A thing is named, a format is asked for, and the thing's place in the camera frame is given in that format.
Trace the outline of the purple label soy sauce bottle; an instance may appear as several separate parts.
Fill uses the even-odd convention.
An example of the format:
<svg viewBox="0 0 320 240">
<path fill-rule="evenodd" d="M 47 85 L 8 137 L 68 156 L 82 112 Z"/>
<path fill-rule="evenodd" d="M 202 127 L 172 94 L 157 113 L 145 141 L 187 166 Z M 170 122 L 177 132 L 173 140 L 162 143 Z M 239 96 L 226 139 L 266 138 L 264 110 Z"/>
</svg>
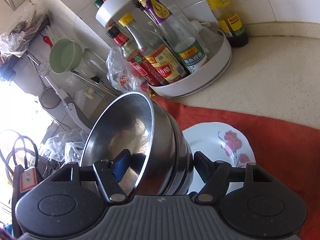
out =
<svg viewBox="0 0 320 240">
<path fill-rule="evenodd" d="M 138 0 L 156 21 L 172 50 L 191 74 L 207 61 L 196 36 L 159 0 Z"/>
</svg>

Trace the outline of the hanging mesh strainer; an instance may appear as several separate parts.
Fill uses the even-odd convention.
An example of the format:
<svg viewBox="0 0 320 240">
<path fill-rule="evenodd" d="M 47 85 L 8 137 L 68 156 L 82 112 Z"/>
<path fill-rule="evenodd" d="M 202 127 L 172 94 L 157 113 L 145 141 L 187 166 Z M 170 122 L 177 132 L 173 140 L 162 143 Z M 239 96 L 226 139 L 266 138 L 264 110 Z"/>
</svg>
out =
<svg viewBox="0 0 320 240">
<path fill-rule="evenodd" d="M 33 65 L 33 68 L 35 69 L 35 72 L 38 75 L 39 80 L 42 84 L 42 92 L 39 96 L 39 102 L 42 108 L 44 108 L 45 110 L 56 108 L 60 104 L 61 99 L 59 98 L 59 96 L 56 94 L 55 90 L 52 87 L 47 87 L 44 84 L 42 77 L 40 77 L 38 70 L 36 68 L 40 65 L 40 61 L 30 52 L 27 52 L 27 57 L 31 62 L 31 64 Z"/>
</svg>

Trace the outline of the steel bowl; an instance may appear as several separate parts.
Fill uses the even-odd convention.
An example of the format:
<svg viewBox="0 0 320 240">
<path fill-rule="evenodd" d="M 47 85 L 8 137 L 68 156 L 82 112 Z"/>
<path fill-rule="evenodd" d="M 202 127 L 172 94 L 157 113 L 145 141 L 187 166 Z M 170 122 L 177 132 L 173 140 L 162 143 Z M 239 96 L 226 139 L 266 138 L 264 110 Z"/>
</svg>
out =
<svg viewBox="0 0 320 240">
<path fill-rule="evenodd" d="M 188 161 L 188 154 L 191 153 L 189 144 L 187 143 L 177 121 L 169 114 L 169 120 L 172 124 L 175 136 L 175 162 L 172 168 L 169 181 L 165 184 L 165 187 L 162 191 L 157 193 L 158 196 L 172 196 L 172 184 L 177 172 L 180 172 L 184 169 Z"/>
<path fill-rule="evenodd" d="M 171 183 L 176 159 L 171 116 L 138 91 L 125 93 L 94 124 L 81 158 L 82 166 L 112 160 L 129 150 L 130 164 L 119 185 L 128 195 L 161 195 Z"/>
<path fill-rule="evenodd" d="M 188 154 L 188 161 L 184 169 L 177 172 L 174 182 L 172 184 L 172 194 L 173 195 L 183 195 L 187 194 L 190 186 L 193 182 L 194 176 L 194 164 L 193 164 L 193 154 Z"/>
</svg>

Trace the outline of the red label sesame oil bottle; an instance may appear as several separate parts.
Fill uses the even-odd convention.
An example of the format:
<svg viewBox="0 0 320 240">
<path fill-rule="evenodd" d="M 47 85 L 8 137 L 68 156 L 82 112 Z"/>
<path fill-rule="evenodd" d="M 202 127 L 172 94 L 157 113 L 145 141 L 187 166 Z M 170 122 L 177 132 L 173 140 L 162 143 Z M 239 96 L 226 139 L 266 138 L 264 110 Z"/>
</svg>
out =
<svg viewBox="0 0 320 240">
<path fill-rule="evenodd" d="M 148 84 L 156 87 L 168 85 L 168 82 L 139 51 L 136 42 L 122 33 L 116 24 L 108 28 L 107 34 L 120 47 L 122 57 L 146 79 Z"/>
</svg>

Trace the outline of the white rotating condiment rack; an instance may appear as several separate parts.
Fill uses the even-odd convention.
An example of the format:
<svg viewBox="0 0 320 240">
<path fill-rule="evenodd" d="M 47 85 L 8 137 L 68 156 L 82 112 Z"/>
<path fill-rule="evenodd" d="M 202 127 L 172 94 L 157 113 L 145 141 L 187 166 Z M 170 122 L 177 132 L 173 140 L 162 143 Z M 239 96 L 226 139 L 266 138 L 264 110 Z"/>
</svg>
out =
<svg viewBox="0 0 320 240">
<path fill-rule="evenodd" d="M 98 10 L 95 18 L 106 27 L 111 20 L 116 20 L 128 12 L 129 5 L 136 0 L 106 0 Z M 217 80 L 227 69 L 232 58 L 232 49 L 224 33 L 219 29 L 209 31 L 209 36 L 219 39 L 214 47 L 213 55 L 194 74 L 165 86 L 151 88 L 160 96 L 166 98 L 181 98 L 204 89 Z"/>
</svg>

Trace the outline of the clear plastic bag with packets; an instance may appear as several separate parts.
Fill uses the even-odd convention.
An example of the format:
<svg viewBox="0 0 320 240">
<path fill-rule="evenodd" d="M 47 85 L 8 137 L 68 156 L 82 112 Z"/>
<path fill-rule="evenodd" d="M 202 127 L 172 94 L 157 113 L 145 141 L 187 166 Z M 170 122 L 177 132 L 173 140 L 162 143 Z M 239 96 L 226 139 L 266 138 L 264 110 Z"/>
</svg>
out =
<svg viewBox="0 0 320 240">
<path fill-rule="evenodd" d="M 106 66 L 107 79 L 116 90 L 122 93 L 132 90 L 149 93 L 146 79 L 122 57 L 119 47 L 114 47 L 109 51 Z"/>
</svg>

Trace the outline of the crumpled clear plastic bag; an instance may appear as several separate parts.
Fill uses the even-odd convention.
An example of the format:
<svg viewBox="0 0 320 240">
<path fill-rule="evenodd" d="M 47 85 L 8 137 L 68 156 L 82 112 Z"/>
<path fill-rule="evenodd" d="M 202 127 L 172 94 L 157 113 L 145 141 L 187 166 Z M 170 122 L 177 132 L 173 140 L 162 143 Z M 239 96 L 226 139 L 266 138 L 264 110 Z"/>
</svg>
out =
<svg viewBox="0 0 320 240">
<path fill-rule="evenodd" d="M 58 133 L 46 140 L 40 154 L 61 163 L 80 163 L 88 135 L 80 128 Z"/>
</svg>

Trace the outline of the steel bowl back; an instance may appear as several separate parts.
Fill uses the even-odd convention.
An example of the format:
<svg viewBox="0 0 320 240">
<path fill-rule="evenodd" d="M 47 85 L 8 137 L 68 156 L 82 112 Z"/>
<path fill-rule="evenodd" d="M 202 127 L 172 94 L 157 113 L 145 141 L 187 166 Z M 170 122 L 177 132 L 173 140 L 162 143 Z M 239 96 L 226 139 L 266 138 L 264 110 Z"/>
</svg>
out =
<svg viewBox="0 0 320 240">
<path fill-rule="evenodd" d="M 173 195 L 183 195 L 187 194 L 190 186 L 193 182 L 194 176 L 194 164 L 193 164 L 193 154 L 188 154 L 188 161 L 184 169 L 177 172 L 174 182 L 172 184 L 172 194 Z"/>
</svg>

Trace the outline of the yellow cap vinegar bottle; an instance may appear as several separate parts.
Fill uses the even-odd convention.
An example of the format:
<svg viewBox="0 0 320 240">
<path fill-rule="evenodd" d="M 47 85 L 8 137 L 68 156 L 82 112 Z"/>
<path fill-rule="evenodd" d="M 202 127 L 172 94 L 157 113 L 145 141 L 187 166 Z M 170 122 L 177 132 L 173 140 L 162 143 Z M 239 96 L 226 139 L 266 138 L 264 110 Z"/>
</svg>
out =
<svg viewBox="0 0 320 240">
<path fill-rule="evenodd" d="M 160 35 L 143 28 L 129 13 L 118 22 L 127 28 L 141 54 L 168 83 L 175 83 L 187 76 L 187 71 Z"/>
</svg>

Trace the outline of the glass pot lid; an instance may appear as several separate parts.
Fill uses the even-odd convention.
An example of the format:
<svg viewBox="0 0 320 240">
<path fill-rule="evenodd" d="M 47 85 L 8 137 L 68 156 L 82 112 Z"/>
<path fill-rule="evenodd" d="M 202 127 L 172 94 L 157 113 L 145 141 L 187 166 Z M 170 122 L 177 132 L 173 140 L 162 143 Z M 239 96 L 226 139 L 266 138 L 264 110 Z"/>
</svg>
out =
<svg viewBox="0 0 320 240">
<path fill-rule="evenodd" d="M 108 88 L 116 95 L 119 94 L 119 92 L 112 87 L 107 79 L 107 66 L 105 58 L 103 58 L 99 53 L 96 53 L 94 50 L 85 48 L 82 52 L 82 60 L 86 67 L 88 67 L 95 76 L 99 77 L 99 84 L 101 86 Z"/>
</svg>

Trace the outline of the green yellow label oil bottle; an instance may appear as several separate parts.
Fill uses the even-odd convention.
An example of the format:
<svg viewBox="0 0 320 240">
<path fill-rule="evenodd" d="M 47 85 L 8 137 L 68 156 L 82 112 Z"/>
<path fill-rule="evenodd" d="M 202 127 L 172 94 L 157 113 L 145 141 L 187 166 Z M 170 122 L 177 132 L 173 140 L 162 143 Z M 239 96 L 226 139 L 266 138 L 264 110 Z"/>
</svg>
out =
<svg viewBox="0 0 320 240">
<path fill-rule="evenodd" d="M 206 0 L 231 47 L 248 44 L 248 35 L 230 0 Z"/>
</svg>

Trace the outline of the floral white plate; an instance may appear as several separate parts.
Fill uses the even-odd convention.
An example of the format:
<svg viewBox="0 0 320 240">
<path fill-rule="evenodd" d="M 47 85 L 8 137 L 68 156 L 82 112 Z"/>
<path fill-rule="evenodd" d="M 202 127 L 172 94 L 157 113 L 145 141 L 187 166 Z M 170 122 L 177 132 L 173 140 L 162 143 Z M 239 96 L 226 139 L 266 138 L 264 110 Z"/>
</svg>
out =
<svg viewBox="0 0 320 240">
<path fill-rule="evenodd" d="M 228 124 L 204 122 L 185 129 L 183 135 L 193 154 L 200 151 L 213 162 L 224 161 L 237 168 L 256 162 L 247 138 Z"/>
</svg>

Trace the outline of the red cloth mat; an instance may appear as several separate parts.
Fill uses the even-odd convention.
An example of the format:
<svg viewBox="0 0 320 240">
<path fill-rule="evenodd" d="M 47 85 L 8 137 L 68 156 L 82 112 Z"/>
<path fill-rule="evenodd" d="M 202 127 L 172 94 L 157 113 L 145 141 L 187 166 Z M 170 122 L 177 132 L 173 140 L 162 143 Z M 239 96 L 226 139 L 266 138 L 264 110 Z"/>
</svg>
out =
<svg viewBox="0 0 320 240">
<path fill-rule="evenodd" d="M 306 203 L 302 239 L 319 239 L 319 130 L 264 116 L 190 107 L 154 97 L 186 129 L 203 122 L 227 123 L 248 139 L 256 162 Z"/>
</svg>

